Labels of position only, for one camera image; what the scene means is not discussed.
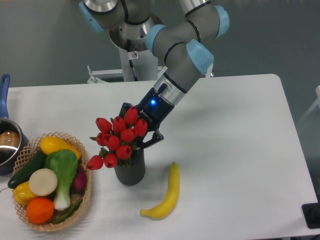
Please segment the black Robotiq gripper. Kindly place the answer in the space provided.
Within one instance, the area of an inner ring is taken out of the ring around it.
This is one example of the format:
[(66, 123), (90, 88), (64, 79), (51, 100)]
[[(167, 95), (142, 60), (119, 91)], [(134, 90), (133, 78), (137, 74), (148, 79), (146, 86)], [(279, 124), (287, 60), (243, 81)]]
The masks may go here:
[[(124, 118), (127, 111), (132, 106), (131, 103), (124, 102), (118, 116)], [(138, 110), (138, 116), (147, 122), (147, 132), (154, 131), (151, 139), (146, 142), (144, 142), (144, 139), (147, 136), (147, 133), (143, 136), (138, 136), (136, 140), (136, 149), (146, 149), (163, 141), (164, 136), (160, 133), (158, 128), (175, 106), (162, 98), (160, 93), (152, 87), (135, 107)]]

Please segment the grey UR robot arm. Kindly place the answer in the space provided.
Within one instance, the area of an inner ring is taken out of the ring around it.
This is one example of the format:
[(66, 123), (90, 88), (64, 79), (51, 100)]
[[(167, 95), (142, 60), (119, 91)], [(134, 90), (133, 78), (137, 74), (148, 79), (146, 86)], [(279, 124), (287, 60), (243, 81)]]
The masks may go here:
[(108, 31), (118, 48), (126, 82), (155, 80), (137, 105), (152, 139), (137, 146), (147, 148), (163, 139), (161, 122), (197, 80), (209, 73), (213, 54), (204, 42), (224, 34), (228, 13), (209, 0), (182, 0), (185, 21), (169, 28), (151, 13), (148, 0), (82, 0), (79, 9), (97, 33)]

